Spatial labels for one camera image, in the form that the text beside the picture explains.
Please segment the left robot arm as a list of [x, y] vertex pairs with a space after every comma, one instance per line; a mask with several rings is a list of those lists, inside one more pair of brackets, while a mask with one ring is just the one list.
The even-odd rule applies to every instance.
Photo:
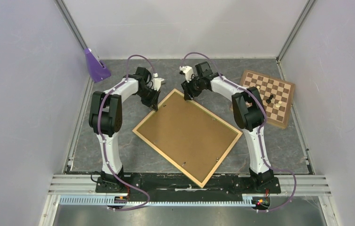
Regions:
[[135, 74], [126, 75], [114, 87], [92, 94], [89, 126], [100, 142], [103, 159], [100, 177], [95, 181], [99, 188], [120, 192], [125, 187], [118, 148], [118, 132], [123, 123], [123, 102], [137, 95], [143, 105], [157, 111], [161, 85], [162, 78], [157, 73], [138, 67]]

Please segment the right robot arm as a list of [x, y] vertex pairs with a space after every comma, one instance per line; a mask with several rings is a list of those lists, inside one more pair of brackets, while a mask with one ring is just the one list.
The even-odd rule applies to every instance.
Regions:
[[197, 64], [194, 68], [180, 66], [179, 73], [185, 77], [182, 83], [185, 100], [193, 100], [203, 90], [210, 90], [231, 101], [234, 120], [245, 135], [250, 155], [250, 187], [255, 192], [262, 192], [274, 178], [274, 172], [264, 143], [267, 115], [259, 90], [240, 86], [220, 73], [214, 73], [208, 62]]

